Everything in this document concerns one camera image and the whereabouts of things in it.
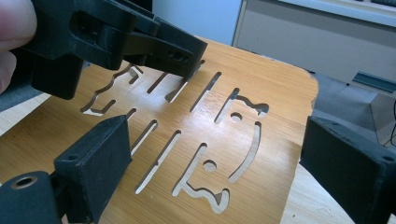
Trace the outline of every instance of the curved cut-out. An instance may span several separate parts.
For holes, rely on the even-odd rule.
[[[268,110],[270,109],[270,106],[268,104],[253,104],[250,102],[250,100],[245,97],[245,96],[241,96],[241,95],[237,95],[235,97],[235,100],[240,100],[243,101],[245,103],[245,105],[247,105],[248,107],[255,109],[257,111],[257,116],[259,116],[259,118],[263,118],[267,113]]]
[[[166,156],[169,154],[169,152],[172,150],[174,147],[175,143],[177,142],[177,139],[180,137],[181,131],[177,130],[174,132],[172,137],[169,139],[169,141],[166,143],[165,147],[161,151],[161,153],[158,155],[157,159],[155,160],[154,163],[152,163],[151,167],[148,169],[148,172],[145,174],[145,176],[142,178],[140,183],[136,186],[134,193],[139,194],[149,183],[151,178],[154,176],[154,174],[157,172],[157,170],[160,168],[161,164],[165,160]]]
[[[203,166],[205,170],[209,173],[215,172],[218,168],[218,165],[212,160],[204,161]]]
[[[209,201],[212,210],[216,214],[220,214],[227,208],[230,201],[230,191],[228,189],[224,189],[221,193],[215,195],[209,189],[195,189],[189,184],[189,179],[192,175],[192,172],[197,166],[199,160],[204,155],[206,149],[206,143],[202,143],[198,147],[198,150],[195,152],[195,155],[192,157],[183,175],[175,184],[172,190],[172,195],[176,197],[180,193],[180,191],[184,189],[193,198],[206,198]]]
[[[140,134],[140,136],[131,145],[131,157],[136,153],[137,149],[142,145],[145,139],[153,132],[158,126],[158,121],[156,119],[152,120],[146,129]]]
[[[197,100],[195,101],[195,103],[192,105],[190,112],[192,113],[196,106],[198,106],[198,104],[203,101],[207,95],[207,93],[212,90],[213,86],[215,85],[215,83],[218,81],[219,77],[221,76],[221,72],[217,72],[212,79],[210,79],[209,83],[207,83],[206,87],[204,88],[204,90],[201,92],[201,94],[198,96]]]
[[[142,75],[143,71],[138,68],[137,66],[129,63],[124,69],[122,69],[121,71],[119,71],[118,73],[114,74],[110,80],[110,82],[104,86],[102,89],[97,90],[93,93],[91,100],[84,105],[79,111],[81,113],[84,114],[90,114],[90,115],[95,115],[95,116],[102,116],[103,114],[106,113],[106,111],[114,105],[115,102],[109,102],[103,109],[91,109],[91,107],[93,106],[93,104],[96,102],[96,100],[98,99],[99,95],[102,94],[105,91],[110,90],[110,88],[112,88],[114,86],[114,82],[116,80],[117,77],[120,77],[122,75],[124,75],[125,73],[128,73],[131,75],[132,79],[129,82],[130,84],[134,83],[138,78],[139,78],[139,74]]]
[[[233,113],[231,114],[231,119],[232,119],[233,121],[241,121],[241,120],[242,120],[242,115],[239,114],[239,113],[237,113],[237,112],[233,112]]]
[[[235,183],[248,169],[250,164],[256,157],[257,151],[259,150],[260,140],[262,138],[262,124],[256,121],[254,125],[253,140],[251,142],[250,149],[244,161],[239,165],[239,167],[228,177],[231,183]]]
[[[230,107],[233,100],[240,100],[240,101],[244,102],[245,105],[247,105],[248,107],[255,109],[258,112],[257,116],[259,118],[263,118],[268,113],[268,110],[270,108],[268,104],[256,104],[255,105],[255,104],[251,103],[251,101],[247,97],[239,95],[239,89],[235,88],[235,89],[233,89],[233,92],[231,92],[230,96],[227,98],[223,107],[221,108],[218,115],[216,116],[215,123],[219,124],[221,122],[222,118],[224,117],[225,113],[227,112],[227,110]]]

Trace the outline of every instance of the white wall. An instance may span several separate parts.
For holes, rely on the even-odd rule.
[[[158,16],[182,30],[231,45],[242,0],[153,0]]]

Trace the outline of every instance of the screw hole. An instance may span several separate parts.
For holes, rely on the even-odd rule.
[[[73,155],[70,155],[69,157],[67,157],[67,159],[70,161],[75,161],[77,158],[78,158],[78,154],[73,154]]]
[[[37,181],[36,176],[24,176],[12,184],[13,189],[24,189],[33,185]]]
[[[389,156],[384,156],[384,157],[382,157],[384,160],[386,160],[386,161],[395,161],[392,157],[389,157]]]
[[[183,60],[184,57],[183,57],[183,54],[182,54],[182,53],[180,53],[180,52],[177,51],[177,52],[174,53],[173,58],[174,58],[176,61],[179,61],[179,62],[180,62],[180,61]]]

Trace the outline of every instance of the hole in clamp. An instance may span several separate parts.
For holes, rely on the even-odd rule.
[[[70,161],[75,161],[77,158],[78,158],[78,154],[72,154],[67,157],[67,159]]]
[[[19,180],[15,181],[12,184],[13,189],[25,189],[29,186],[32,186],[37,181],[37,176],[29,175],[21,177]]]

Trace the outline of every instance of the plywood board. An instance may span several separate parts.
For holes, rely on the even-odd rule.
[[[128,114],[133,161],[100,223],[279,223],[318,83],[208,42],[188,83],[128,63],[84,70],[73,100],[50,97],[0,136],[0,182],[53,172],[95,124]]]

